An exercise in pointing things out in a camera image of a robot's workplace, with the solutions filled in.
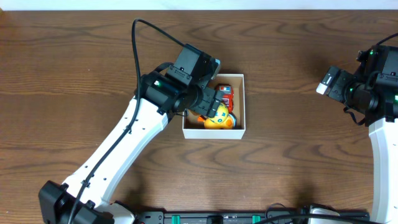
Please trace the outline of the red toy fire truck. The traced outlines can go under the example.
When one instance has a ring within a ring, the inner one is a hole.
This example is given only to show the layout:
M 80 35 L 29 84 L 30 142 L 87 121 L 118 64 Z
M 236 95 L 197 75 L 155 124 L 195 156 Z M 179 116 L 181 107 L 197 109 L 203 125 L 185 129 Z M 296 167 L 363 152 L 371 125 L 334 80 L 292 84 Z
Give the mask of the red toy fire truck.
M 229 84 L 218 84 L 215 87 L 215 90 L 222 91 L 223 97 L 222 101 L 227 106 L 229 113 L 233 110 L 233 98 L 234 98 L 234 90 L 233 87 Z

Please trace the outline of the yellow ball with blue letters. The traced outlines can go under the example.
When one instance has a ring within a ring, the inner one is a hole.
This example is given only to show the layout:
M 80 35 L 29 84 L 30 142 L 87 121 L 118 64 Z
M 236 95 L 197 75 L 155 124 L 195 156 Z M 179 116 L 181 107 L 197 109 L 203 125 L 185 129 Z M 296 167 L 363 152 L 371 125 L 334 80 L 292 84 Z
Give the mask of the yellow ball with blue letters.
M 213 118 L 209 118 L 209 120 L 212 121 L 213 123 L 220 124 L 227 119 L 228 115 L 229 115 L 228 107 L 224 103 L 221 103 L 216 112 L 216 116 Z

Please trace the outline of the orange rubber duck toy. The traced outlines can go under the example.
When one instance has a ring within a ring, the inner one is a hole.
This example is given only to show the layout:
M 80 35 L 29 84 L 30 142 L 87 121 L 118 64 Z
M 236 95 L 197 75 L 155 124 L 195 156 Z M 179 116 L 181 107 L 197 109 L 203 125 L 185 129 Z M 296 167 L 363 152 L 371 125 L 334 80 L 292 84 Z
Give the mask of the orange rubber duck toy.
M 233 129 L 236 126 L 236 118 L 229 113 L 219 113 L 213 118 L 199 116 L 199 123 L 203 123 L 205 129 Z

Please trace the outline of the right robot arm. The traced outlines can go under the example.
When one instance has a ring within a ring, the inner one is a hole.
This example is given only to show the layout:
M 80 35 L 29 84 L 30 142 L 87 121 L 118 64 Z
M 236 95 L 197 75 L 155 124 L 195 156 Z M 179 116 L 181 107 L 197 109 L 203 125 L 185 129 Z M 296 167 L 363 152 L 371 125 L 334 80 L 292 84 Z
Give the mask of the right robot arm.
M 373 150 L 373 209 L 370 220 L 397 223 L 397 116 L 396 94 L 387 88 L 378 90 L 370 81 L 379 73 L 372 72 L 366 80 L 338 67 L 331 66 L 317 86 L 316 92 L 342 104 L 358 125 L 369 129 Z

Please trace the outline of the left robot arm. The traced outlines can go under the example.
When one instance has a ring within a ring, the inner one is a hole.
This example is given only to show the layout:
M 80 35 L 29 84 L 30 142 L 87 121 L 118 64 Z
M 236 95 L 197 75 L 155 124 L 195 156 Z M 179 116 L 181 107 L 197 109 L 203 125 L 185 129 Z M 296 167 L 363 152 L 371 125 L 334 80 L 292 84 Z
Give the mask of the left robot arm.
M 154 70 L 140 77 L 123 117 L 91 157 L 62 184 L 48 181 L 40 189 L 44 223 L 134 223 L 132 211 L 110 201 L 116 187 L 176 113 L 216 114 L 221 93 L 208 86 L 216 75 Z

